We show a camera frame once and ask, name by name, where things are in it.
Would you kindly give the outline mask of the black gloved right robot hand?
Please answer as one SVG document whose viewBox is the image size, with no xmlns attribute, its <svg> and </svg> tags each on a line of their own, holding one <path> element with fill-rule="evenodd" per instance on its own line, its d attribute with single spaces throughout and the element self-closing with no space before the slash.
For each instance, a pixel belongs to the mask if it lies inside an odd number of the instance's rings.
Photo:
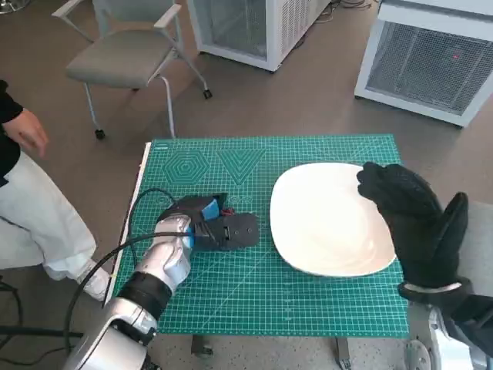
<svg viewBox="0 0 493 370">
<path fill-rule="evenodd" d="M 443 208 L 428 182 L 399 164 L 366 162 L 357 180 L 358 193 L 375 203 L 388 226 L 404 282 L 428 289 L 459 282 L 468 195 L 456 193 Z"/>
</svg>

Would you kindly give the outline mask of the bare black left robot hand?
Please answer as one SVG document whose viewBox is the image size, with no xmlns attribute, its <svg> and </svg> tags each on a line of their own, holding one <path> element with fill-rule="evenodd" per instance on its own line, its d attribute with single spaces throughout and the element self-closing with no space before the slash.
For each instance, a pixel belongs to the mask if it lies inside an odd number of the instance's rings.
<svg viewBox="0 0 493 370">
<path fill-rule="evenodd" d="M 260 239 L 258 217 L 224 208 L 227 193 L 202 197 L 200 220 L 192 226 L 193 246 L 197 252 L 229 252 L 255 246 Z"/>
</svg>

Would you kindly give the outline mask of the person's hand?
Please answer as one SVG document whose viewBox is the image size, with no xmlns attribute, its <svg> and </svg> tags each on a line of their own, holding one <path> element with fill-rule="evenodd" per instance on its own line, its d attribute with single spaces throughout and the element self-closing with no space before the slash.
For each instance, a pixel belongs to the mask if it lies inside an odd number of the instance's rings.
<svg viewBox="0 0 493 370">
<path fill-rule="evenodd" d="M 45 155 L 49 139 L 34 113 L 23 109 L 17 117 L 4 123 L 3 128 L 23 149 L 35 151 L 40 157 Z"/>
</svg>

